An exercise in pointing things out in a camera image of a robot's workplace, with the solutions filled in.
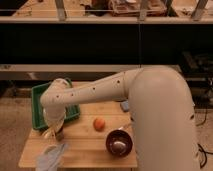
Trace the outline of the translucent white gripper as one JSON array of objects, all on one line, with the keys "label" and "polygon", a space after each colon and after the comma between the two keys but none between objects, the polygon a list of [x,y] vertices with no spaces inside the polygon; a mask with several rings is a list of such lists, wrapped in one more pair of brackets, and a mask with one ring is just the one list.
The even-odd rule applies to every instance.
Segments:
[{"label": "translucent white gripper", "polygon": [[63,126],[66,109],[64,107],[46,107],[43,109],[43,116],[47,126],[58,132]]}]

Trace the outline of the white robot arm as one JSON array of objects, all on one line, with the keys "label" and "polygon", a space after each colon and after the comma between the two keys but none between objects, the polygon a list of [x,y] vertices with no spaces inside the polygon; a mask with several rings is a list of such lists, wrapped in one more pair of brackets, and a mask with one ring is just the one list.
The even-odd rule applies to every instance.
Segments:
[{"label": "white robot arm", "polygon": [[41,96],[54,116],[68,105],[129,102],[137,171],[200,171],[194,102],[188,84],[167,66],[124,71],[83,86],[50,86]]}]

